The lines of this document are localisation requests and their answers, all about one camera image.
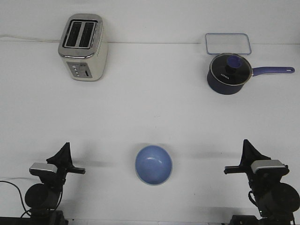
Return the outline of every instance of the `saucepan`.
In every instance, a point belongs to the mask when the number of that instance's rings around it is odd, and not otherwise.
[[[210,63],[207,82],[210,87],[224,95],[231,95],[241,90],[252,77],[265,73],[294,73],[293,67],[257,67],[251,68],[243,57],[233,53],[217,55]]]

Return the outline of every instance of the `white table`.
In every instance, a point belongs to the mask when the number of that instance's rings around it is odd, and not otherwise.
[[[204,45],[109,44],[105,74],[96,82],[71,79],[57,48],[0,42],[0,177],[23,194],[39,182],[28,168],[70,142],[73,163],[86,174],[67,176],[59,208],[66,218],[228,222],[232,214],[259,216],[248,200],[246,175],[223,173],[240,163],[244,139],[289,165],[282,181],[300,191],[299,45],[252,45],[252,67],[296,72],[251,78],[230,96],[208,86],[213,57]],[[135,157],[148,144],[172,157],[172,174],[159,186],[135,173]],[[2,217],[23,212],[12,186],[0,184],[0,202]]]

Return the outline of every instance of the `blue bowl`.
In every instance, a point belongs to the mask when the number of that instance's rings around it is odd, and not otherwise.
[[[158,185],[169,178],[172,171],[172,160],[163,148],[149,145],[137,154],[135,170],[142,181]]]

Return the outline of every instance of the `toaster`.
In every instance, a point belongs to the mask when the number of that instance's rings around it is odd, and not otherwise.
[[[58,53],[73,79],[98,80],[104,71],[107,50],[100,16],[75,14],[68,19]]]

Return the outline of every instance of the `blue handle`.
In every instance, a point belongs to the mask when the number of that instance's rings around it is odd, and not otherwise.
[[[257,67],[253,68],[253,76],[266,73],[276,73],[276,74],[292,74],[295,72],[293,67]]]

